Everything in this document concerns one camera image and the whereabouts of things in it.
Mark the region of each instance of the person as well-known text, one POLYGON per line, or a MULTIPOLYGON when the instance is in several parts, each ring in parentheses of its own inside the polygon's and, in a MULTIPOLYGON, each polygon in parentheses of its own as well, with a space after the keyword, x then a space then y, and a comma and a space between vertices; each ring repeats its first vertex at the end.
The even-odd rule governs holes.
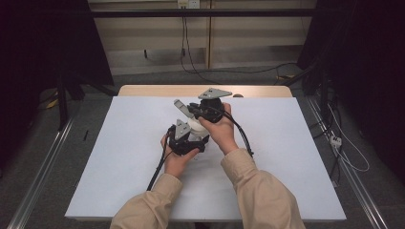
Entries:
MULTIPOLYGON (((229 104, 224 103, 224 109, 231 114, 229 104)), ((226 117, 217 123, 202 117, 199 121, 224 153, 221 165, 235 189, 244 228, 305 228, 295 196, 274 175, 258 170, 247 150, 239 148, 234 124, 226 117)), ((112 229, 167 227, 171 207, 181 192, 181 174, 199 150, 185 156, 171 152, 167 146, 164 174, 152 191, 129 199, 113 217, 112 229)))

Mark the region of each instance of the white surface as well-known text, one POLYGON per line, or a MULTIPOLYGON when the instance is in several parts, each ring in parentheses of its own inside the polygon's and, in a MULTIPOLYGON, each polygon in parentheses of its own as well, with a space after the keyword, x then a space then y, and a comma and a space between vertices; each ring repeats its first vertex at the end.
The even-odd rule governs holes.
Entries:
MULTIPOLYGON (((160 139, 176 119, 187 120, 175 97, 115 97, 66 217, 110 219, 146 190, 161 156, 160 139)), ((200 102, 181 97, 184 104, 200 102)), ((232 105, 259 169, 277 176, 296 196, 304 220, 345 219, 295 98, 222 98, 232 105)), ((235 130, 240 147, 244 143, 235 130)), ((171 220, 241 219, 236 195, 210 139, 182 176, 171 220)))

